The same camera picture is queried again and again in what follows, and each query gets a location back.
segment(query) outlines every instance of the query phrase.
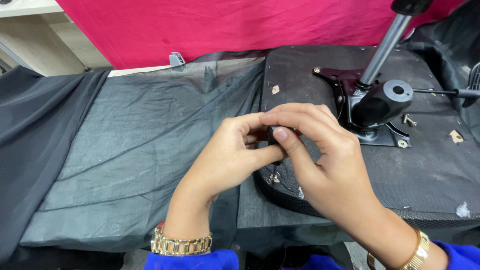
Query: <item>blue shirt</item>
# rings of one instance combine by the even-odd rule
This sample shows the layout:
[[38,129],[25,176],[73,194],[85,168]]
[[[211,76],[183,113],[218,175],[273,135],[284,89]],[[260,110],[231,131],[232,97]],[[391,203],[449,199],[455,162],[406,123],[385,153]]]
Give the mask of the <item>blue shirt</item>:
[[[480,249],[474,246],[450,245],[436,242],[448,255],[447,270],[480,270]],[[144,270],[169,269],[209,269],[209,270],[238,270],[239,260],[232,250],[212,250],[209,254],[184,257],[159,256],[148,254]],[[344,270],[330,257],[311,255],[310,260],[298,270]]]

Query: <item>red fabric backdrop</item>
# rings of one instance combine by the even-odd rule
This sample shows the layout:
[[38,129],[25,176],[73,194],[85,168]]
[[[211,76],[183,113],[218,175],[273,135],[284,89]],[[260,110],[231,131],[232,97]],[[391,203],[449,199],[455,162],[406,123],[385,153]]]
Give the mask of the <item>red fabric backdrop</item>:
[[[168,65],[221,50],[282,45],[376,45],[395,16],[391,0],[57,0],[116,69]],[[434,0],[410,28],[463,0]]]

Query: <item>gold bracelet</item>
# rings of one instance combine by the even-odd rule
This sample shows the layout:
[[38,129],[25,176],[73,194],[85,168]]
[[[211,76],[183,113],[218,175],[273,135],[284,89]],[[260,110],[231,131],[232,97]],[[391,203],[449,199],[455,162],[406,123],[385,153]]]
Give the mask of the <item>gold bracelet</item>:
[[[420,266],[423,264],[423,261],[427,258],[428,250],[430,248],[430,240],[428,239],[428,235],[424,234],[417,228],[414,228],[417,232],[418,241],[417,241],[417,248],[415,252],[404,263],[398,270],[418,270]],[[367,255],[367,265],[370,270],[375,270],[375,257],[372,254]]]
[[153,233],[152,253],[166,256],[198,255],[207,252],[212,247],[212,233],[207,237],[194,240],[176,240],[163,236],[163,224],[159,224]]

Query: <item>chrome pole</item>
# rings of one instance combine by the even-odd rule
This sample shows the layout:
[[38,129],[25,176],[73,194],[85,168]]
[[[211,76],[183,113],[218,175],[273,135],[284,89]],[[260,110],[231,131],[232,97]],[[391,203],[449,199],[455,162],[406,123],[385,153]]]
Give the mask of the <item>chrome pole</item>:
[[377,77],[380,68],[382,67],[388,55],[398,43],[402,37],[403,32],[407,28],[408,23],[412,19],[412,16],[406,16],[398,14],[395,17],[392,25],[388,29],[387,33],[382,39],[382,42],[377,47],[377,50],[373,53],[367,68],[363,72],[360,82],[365,85],[373,84],[373,81]]

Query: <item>fingernail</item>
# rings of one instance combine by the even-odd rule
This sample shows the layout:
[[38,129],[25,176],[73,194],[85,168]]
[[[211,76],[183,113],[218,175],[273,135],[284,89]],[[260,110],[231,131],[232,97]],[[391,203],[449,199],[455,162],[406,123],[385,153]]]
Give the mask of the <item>fingernail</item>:
[[278,127],[273,131],[273,137],[275,137],[276,141],[279,143],[285,141],[287,136],[287,133],[281,127]]

